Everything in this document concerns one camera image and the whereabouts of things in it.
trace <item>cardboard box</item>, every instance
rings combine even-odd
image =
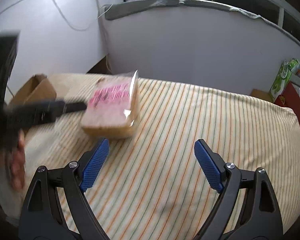
[[[55,99],[57,93],[53,88],[47,76],[44,74],[37,74],[32,76],[11,99],[9,106],[23,105],[28,102],[37,102],[47,99]]]
[[[253,89],[250,96],[254,97],[254,98],[259,98],[262,99],[264,101],[268,101],[272,103],[272,99],[269,95],[269,93],[258,90],[258,89]]]

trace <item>plastic bread bag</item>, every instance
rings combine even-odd
[[[138,125],[138,71],[100,78],[81,119],[85,133],[106,138],[131,137]]]

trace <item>bed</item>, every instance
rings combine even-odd
[[[88,100],[101,75],[55,74],[57,96]],[[85,196],[110,239],[192,239],[218,194],[194,157],[203,138],[225,162],[240,169],[266,169],[286,232],[300,215],[300,127],[289,108],[212,88],[139,79],[140,120],[133,138],[110,140],[110,152]],[[96,139],[80,129],[82,113],[27,135],[26,185],[36,168],[64,167],[91,149]],[[67,224],[76,231],[62,190]],[[244,190],[226,231],[234,228]]]

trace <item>white wall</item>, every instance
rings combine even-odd
[[[87,31],[71,29],[52,0],[0,0],[0,31],[20,30],[18,55],[8,85],[15,93],[35,73],[86,73],[107,53],[96,0],[56,0],[66,19]],[[122,0],[99,0],[99,5]]]
[[[249,95],[269,91],[300,46],[261,19],[210,8],[156,8],[106,21],[114,73]]]

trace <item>textured rubber pad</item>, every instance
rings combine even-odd
[[[215,189],[218,193],[222,192],[223,185],[221,184],[221,173],[200,141],[194,143],[194,155],[197,158],[210,187]]]
[[[109,141],[104,139],[99,148],[93,154],[90,162],[85,167],[82,173],[82,182],[80,189],[82,192],[86,192],[88,188],[91,188],[96,181],[96,178],[101,170],[103,163],[105,162],[109,153]]]

